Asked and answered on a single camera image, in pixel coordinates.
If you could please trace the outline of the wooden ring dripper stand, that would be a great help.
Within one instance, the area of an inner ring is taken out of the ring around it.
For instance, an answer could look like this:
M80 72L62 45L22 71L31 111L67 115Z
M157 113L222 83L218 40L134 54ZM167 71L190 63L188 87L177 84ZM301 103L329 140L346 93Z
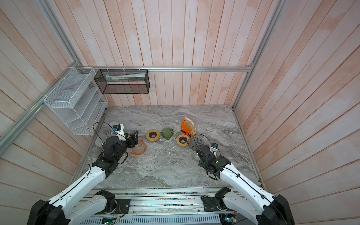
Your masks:
M158 130L149 130L146 134L146 139L150 142L155 142L160 138L160 132Z

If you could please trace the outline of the clear glass dripper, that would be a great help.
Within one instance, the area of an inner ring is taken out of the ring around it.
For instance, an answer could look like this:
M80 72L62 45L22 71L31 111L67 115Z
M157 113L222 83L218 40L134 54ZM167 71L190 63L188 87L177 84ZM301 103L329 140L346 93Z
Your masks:
M202 146L204 146L204 142L201 138L193 136L188 139L187 146L193 151L198 151Z

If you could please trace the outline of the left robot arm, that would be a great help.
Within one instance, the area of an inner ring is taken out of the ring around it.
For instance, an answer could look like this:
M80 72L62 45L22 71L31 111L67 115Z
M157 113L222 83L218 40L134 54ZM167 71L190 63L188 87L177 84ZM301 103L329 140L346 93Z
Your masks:
M96 185L108 178L120 165L119 160L127 149L138 145L138 132L125 133L123 140L111 136L103 143L103 151L89 170L65 190L47 201L39 200L30 211L29 225L78 225L89 217L103 212L114 214L117 210L115 195L98 191L90 200L78 202Z

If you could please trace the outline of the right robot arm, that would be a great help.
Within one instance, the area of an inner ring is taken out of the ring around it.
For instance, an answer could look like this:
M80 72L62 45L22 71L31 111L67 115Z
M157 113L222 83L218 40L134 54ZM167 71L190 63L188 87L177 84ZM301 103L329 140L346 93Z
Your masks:
M214 197L202 196L207 212L235 211L256 225L293 225L294 218L288 201L257 186L243 175L227 158L216 156L217 144L196 147L198 165L209 178L223 180L235 190L224 187Z

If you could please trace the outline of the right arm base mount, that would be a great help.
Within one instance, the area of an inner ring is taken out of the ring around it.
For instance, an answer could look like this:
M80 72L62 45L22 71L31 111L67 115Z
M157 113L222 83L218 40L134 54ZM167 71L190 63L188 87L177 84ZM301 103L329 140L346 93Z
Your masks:
M231 192L230 188L223 187L219 190L214 197L209 196L201 196L201 200L203 202L203 207L205 212L225 212L229 211L230 209L226 207L224 203L225 194Z

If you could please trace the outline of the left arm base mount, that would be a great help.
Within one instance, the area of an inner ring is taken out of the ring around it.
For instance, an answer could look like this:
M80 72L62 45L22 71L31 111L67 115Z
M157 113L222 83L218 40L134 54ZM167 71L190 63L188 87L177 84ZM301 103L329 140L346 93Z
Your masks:
M114 193L106 190L100 190L94 195L94 197L99 196L103 196L107 202L105 208L97 214L128 214L131 201L130 199L116 198Z

